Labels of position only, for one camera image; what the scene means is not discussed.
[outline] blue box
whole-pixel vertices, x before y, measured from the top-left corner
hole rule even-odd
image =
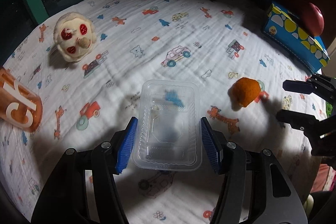
[[[274,1],[267,14],[264,34],[294,54],[311,72],[328,64],[330,58],[321,38],[311,37],[301,29],[291,18],[294,14]]]

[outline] metal screw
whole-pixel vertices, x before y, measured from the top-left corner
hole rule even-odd
[[[226,144],[226,146],[228,147],[228,148],[231,148],[231,149],[235,149],[237,146],[236,146],[236,144],[234,143],[234,142],[228,142],[227,144]]]
[[[69,148],[65,151],[65,154],[67,155],[72,155],[73,153],[75,153],[75,150],[73,148]]]
[[[269,149],[264,149],[262,152],[263,152],[264,155],[266,155],[266,156],[271,156],[271,155],[272,155],[272,152],[271,152],[271,150],[269,150]]]
[[[110,142],[103,142],[103,143],[101,144],[101,147],[102,147],[102,148],[105,148],[105,149],[109,148],[110,146],[111,146],[111,143],[110,143]]]

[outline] orange toy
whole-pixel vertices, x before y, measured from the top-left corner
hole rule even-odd
[[[232,95],[237,100],[237,102],[243,106],[247,107],[260,93],[259,83],[250,78],[240,78],[232,86]]]

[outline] white patterned cloth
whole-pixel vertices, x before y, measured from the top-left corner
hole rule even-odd
[[[67,64],[54,50],[53,28],[71,11],[93,21],[97,43],[82,61]],[[325,102],[282,89],[284,80],[304,81],[307,73],[261,34],[264,13],[248,0],[85,0],[47,19],[4,65],[43,101],[34,134],[0,123],[1,168],[18,209],[30,220],[67,148],[92,149],[138,117],[142,85],[151,79],[196,84],[201,116],[213,129],[246,150],[271,149],[305,199],[320,159],[310,155],[303,133],[279,124],[275,114],[286,108],[321,120]],[[178,46],[190,56],[175,60],[167,54]],[[241,77],[259,80],[263,93],[235,111],[227,93]],[[79,123],[84,115],[86,123]],[[145,170],[130,160],[115,180],[130,223],[209,223],[223,176],[214,174],[203,151],[193,172]],[[88,196],[90,181],[88,172]],[[97,220],[94,209],[90,213]]]

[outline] clear plastic tray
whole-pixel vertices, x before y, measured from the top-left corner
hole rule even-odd
[[[149,80],[142,86],[133,149],[137,166],[193,171],[202,163],[198,87]]]

